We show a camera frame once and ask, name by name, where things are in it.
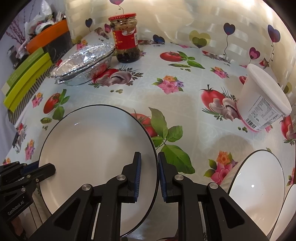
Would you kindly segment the stacked foil trays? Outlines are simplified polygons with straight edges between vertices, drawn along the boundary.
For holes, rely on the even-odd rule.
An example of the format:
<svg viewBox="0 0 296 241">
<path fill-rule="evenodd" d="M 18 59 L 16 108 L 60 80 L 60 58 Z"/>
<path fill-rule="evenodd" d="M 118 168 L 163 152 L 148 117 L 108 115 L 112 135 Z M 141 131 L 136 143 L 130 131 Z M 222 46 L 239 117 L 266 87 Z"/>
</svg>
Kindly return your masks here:
<svg viewBox="0 0 296 241">
<path fill-rule="evenodd" d="M 88 83 L 107 70 L 114 51 L 112 43 L 86 46 L 63 60 L 50 77 L 56 84 L 78 86 Z"/>
</svg>

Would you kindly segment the dark glass jar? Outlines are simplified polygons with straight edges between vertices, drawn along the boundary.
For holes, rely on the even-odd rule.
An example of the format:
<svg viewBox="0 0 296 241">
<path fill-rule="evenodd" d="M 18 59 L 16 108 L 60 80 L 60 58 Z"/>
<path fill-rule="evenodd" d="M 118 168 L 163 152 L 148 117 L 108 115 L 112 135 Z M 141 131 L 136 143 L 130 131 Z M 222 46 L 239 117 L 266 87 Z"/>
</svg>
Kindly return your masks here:
<svg viewBox="0 0 296 241">
<path fill-rule="evenodd" d="M 13 69 L 17 69 L 18 66 L 20 65 L 20 60 L 16 57 L 16 47 L 14 45 L 12 45 L 8 51 L 7 51 L 7 55 L 13 65 Z"/>
</svg>

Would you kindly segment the vegetable print tablecloth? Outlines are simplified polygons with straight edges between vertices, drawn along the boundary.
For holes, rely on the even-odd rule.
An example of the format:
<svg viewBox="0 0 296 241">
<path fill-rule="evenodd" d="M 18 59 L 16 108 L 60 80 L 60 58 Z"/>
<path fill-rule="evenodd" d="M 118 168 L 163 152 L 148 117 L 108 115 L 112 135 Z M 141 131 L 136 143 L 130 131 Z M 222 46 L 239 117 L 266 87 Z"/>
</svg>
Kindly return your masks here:
<svg viewBox="0 0 296 241">
<path fill-rule="evenodd" d="M 64 104 L 67 113 L 89 104 L 110 104 L 139 115 L 150 108 L 162 112 L 168 126 L 180 125 L 183 136 L 176 145 L 190 157 L 195 173 L 192 180 L 211 181 L 208 170 L 222 157 L 242 163 L 251 152 L 270 151 L 281 162 L 285 185 L 293 183 L 295 147 L 286 143 L 287 121 L 279 119 L 259 133 L 245 128 L 240 120 L 217 118 L 209 113 L 205 101 L 218 93 L 236 97 L 246 71 L 237 63 L 210 58 L 208 53 L 175 44 L 144 45 L 139 61 L 127 66 L 136 80 L 133 85 L 94 88 L 56 85 L 48 78 L 39 79 L 18 108 L 18 127 L 23 138 L 8 153 L 4 162 L 31 163 L 37 159 L 41 142 L 53 123 L 42 124 L 44 105 L 55 103 L 55 94 L 66 89 L 70 97 Z"/>
</svg>

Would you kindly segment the white plastic tub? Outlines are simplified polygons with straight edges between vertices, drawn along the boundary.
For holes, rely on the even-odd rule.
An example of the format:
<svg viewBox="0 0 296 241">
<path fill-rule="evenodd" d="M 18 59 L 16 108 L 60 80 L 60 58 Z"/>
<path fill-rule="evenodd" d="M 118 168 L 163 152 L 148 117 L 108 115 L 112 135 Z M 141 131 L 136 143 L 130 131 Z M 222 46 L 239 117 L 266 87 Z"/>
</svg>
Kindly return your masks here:
<svg viewBox="0 0 296 241">
<path fill-rule="evenodd" d="M 279 118 L 288 116 L 292 107 L 278 83 L 263 69 L 247 65 L 247 77 L 236 108 L 241 120 L 254 132 L 260 132 Z"/>
</svg>

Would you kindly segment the red label sauce jar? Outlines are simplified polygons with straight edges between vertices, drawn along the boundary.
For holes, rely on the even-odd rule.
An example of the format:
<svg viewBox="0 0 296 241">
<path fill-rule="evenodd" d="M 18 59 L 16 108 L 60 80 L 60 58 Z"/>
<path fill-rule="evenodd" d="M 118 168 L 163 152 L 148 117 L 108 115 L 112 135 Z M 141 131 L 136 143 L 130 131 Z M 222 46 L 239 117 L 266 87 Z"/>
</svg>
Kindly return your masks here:
<svg viewBox="0 0 296 241">
<path fill-rule="evenodd" d="M 132 63 L 140 58 L 136 16 L 136 13 L 128 13 L 108 18 L 116 48 L 116 57 L 121 63 Z"/>
</svg>

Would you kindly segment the orange box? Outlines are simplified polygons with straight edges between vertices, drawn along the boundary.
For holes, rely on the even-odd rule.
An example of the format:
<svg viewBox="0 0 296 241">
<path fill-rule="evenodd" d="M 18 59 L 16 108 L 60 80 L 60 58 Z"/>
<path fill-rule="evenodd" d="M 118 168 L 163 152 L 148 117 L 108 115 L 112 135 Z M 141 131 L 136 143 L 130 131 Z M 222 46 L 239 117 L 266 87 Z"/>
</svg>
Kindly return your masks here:
<svg viewBox="0 0 296 241">
<path fill-rule="evenodd" d="M 64 19 L 52 25 L 51 27 L 46 28 L 41 33 L 36 35 L 31 39 L 26 45 L 26 50 L 32 54 L 37 49 L 43 48 L 44 46 L 51 43 L 53 40 L 61 37 L 63 34 L 69 32 L 67 20 Z"/>
</svg>

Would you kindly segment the lime green box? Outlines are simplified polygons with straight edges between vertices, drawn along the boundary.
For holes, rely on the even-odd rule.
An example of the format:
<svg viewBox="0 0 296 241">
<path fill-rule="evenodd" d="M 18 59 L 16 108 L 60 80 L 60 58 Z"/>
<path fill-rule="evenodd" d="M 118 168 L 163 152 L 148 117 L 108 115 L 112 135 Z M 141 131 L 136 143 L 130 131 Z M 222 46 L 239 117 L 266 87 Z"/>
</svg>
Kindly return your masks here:
<svg viewBox="0 0 296 241">
<path fill-rule="evenodd" d="M 36 83 L 37 79 L 40 78 L 51 66 L 52 60 L 49 53 L 45 53 L 20 77 L 8 92 L 8 95 L 4 99 L 4 106 L 14 113 L 24 96 Z"/>
</svg>

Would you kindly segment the white ribbed bowl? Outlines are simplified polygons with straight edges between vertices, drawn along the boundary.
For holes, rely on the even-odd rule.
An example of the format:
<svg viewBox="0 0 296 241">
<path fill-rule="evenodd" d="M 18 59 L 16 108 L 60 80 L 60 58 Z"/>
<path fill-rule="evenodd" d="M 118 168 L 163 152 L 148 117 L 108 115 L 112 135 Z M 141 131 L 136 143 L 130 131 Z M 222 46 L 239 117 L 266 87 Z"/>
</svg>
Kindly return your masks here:
<svg viewBox="0 0 296 241">
<path fill-rule="evenodd" d="M 289 188 L 270 240 L 278 240 L 295 214 L 295 184 Z"/>
<path fill-rule="evenodd" d="M 278 158 L 268 150 L 256 150 L 233 167 L 220 186 L 269 235 L 285 197 L 285 178 Z"/>
</svg>

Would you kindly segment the purple dried flower branches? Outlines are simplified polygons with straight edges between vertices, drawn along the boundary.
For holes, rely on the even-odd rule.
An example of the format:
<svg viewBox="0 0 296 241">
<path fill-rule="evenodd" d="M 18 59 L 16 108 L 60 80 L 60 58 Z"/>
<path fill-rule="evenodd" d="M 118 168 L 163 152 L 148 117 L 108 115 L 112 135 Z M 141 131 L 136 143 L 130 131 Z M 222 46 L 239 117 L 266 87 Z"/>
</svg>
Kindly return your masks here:
<svg viewBox="0 0 296 241">
<path fill-rule="evenodd" d="M 6 30 L 5 34 L 11 39 L 15 40 L 18 44 L 23 44 L 25 42 L 25 34 L 20 28 L 19 21 L 13 20 Z"/>
</svg>

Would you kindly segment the heart pattern curtain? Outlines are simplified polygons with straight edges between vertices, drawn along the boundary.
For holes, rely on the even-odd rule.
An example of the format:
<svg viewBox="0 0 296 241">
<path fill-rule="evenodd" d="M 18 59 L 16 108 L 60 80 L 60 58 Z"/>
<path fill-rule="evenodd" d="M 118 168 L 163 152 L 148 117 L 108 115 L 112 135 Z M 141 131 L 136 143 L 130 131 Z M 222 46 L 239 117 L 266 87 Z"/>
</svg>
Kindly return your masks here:
<svg viewBox="0 0 296 241">
<path fill-rule="evenodd" d="M 138 38 L 153 35 L 166 42 L 193 46 L 204 38 L 204 49 L 241 65 L 249 50 L 260 52 L 278 83 L 295 93 L 295 40 L 292 32 L 264 1 L 65 1 L 71 37 L 83 37 L 108 23 L 110 16 L 136 13 Z"/>
</svg>

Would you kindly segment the light green box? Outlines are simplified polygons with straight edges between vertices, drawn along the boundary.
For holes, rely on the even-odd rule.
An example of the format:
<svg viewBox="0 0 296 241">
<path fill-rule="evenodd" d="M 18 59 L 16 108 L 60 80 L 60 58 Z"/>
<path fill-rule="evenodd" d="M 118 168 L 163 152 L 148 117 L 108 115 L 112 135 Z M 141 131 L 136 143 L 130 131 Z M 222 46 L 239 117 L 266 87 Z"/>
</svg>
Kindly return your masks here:
<svg viewBox="0 0 296 241">
<path fill-rule="evenodd" d="M 32 53 L 18 68 L 9 76 L 6 83 L 1 88 L 2 93 L 7 96 L 11 88 L 19 81 L 19 79 L 33 66 L 43 55 L 43 48 L 38 48 Z"/>
</svg>

